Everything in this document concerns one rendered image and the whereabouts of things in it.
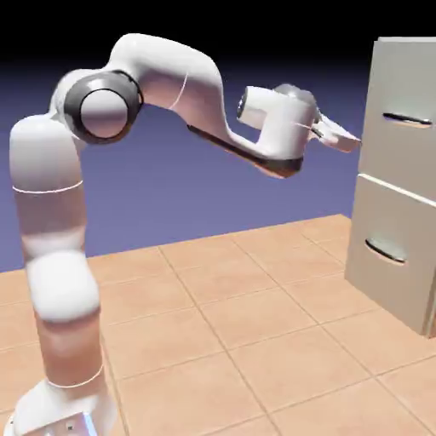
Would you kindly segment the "pale grey drawer front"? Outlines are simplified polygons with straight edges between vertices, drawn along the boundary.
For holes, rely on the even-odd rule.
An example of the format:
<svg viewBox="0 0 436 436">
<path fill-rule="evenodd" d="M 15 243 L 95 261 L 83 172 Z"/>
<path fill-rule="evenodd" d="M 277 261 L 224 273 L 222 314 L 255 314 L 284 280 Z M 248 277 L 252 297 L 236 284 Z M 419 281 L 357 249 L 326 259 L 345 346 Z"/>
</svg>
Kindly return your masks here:
<svg viewBox="0 0 436 436">
<path fill-rule="evenodd" d="M 406 263 L 372 252 L 367 238 L 401 247 Z M 436 203 L 359 175 L 345 278 L 416 333 L 436 336 Z"/>
<path fill-rule="evenodd" d="M 433 125 L 395 123 L 384 112 Z M 359 172 L 436 202 L 436 37 L 374 42 Z"/>
</svg>

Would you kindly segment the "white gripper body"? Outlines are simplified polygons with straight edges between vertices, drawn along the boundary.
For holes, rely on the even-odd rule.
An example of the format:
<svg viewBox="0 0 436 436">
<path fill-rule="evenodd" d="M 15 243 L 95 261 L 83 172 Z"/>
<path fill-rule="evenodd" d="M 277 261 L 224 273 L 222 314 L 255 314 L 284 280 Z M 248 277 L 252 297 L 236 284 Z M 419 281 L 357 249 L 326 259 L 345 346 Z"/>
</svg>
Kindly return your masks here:
<svg viewBox="0 0 436 436">
<path fill-rule="evenodd" d="M 320 115 L 318 132 L 321 143 L 340 152 L 351 152 L 361 145 L 361 140 L 358 137 L 346 131 L 341 125 L 333 122 L 324 114 Z"/>
</svg>

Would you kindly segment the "pale grey cabinet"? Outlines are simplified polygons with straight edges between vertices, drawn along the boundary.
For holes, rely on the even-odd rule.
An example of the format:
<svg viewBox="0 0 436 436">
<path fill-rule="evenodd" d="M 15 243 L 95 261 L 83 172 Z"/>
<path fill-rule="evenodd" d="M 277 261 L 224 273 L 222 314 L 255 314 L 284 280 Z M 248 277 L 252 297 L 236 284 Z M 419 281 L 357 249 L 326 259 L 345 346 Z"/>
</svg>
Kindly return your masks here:
<svg viewBox="0 0 436 436">
<path fill-rule="evenodd" d="M 345 278 L 436 336 L 436 37 L 374 43 Z"/>
</svg>

